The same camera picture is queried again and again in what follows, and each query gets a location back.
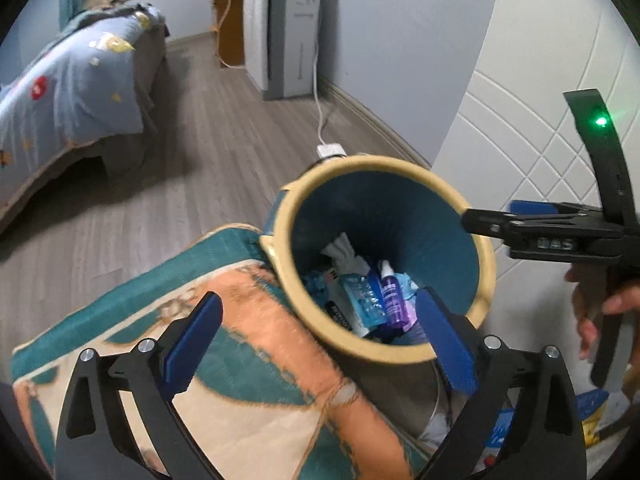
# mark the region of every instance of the white door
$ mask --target white door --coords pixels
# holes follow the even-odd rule
[[[472,206],[514,199],[598,205],[590,161],[562,96],[598,88],[626,153],[640,203],[640,47],[610,0],[496,0],[482,51],[433,171]],[[578,392],[566,264],[518,262],[494,244],[498,286],[484,330],[512,348],[558,346]]]

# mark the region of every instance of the finger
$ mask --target finger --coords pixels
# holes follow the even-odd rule
[[[564,275],[564,280],[569,283],[578,283],[580,276],[586,272],[586,269],[588,269],[586,264],[572,264]]]
[[[631,353],[631,359],[629,359],[629,362],[636,370],[638,370],[638,367],[640,366],[640,345],[636,344],[634,351]]]
[[[598,329],[594,325],[593,321],[583,317],[578,321],[577,325],[578,335],[587,346],[591,346],[598,338]]]
[[[564,275],[564,280],[569,283],[577,283],[578,275],[575,272],[575,266],[569,267],[569,270]]]
[[[574,293],[571,296],[571,301],[574,304],[574,316],[576,319],[581,319],[587,314],[587,304],[584,302],[584,296],[580,290],[580,285],[576,285]]]
[[[587,343],[584,339],[580,341],[580,359],[582,361],[589,358],[590,351],[591,351],[591,345]]]
[[[604,314],[622,314],[633,308],[640,309],[640,282],[633,280],[611,296],[602,306]]]

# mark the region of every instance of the wooden floor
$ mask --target wooden floor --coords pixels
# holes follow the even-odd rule
[[[156,86],[157,142],[143,167],[108,180],[81,161],[0,235],[0,378],[11,350],[226,222],[261,226],[276,192],[316,159],[313,99],[262,102],[244,70],[220,69],[210,38],[170,46]],[[324,103],[327,141],[398,153]]]

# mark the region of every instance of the blue gripper pad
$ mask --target blue gripper pad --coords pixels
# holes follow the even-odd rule
[[[442,304],[433,289],[420,289],[415,298],[415,313],[451,387],[467,396],[478,389],[476,358],[454,327],[468,323],[467,330],[475,328],[464,316],[456,316]]]
[[[208,292],[198,307],[199,312],[164,359],[161,391],[166,400],[172,400],[189,387],[200,361],[222,325],[222,300],[219,295]]]
[[[549,202],[512,200],[509,204],[509,213],[516,215],[555,215],[558,214],[558,209]]]

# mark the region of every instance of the teal and orange rug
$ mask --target teal and orange rug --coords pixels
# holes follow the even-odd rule
[[[226,480],[410,480],[425,465],[292,314],[259,234],[220,228],[15,349],[18,405],[52,470],[78,352],[126,352],[158,338],[207,290],[222,298],[223,325],[174,405]],[[131,394],[122,398],[143,455],[162,470]]]

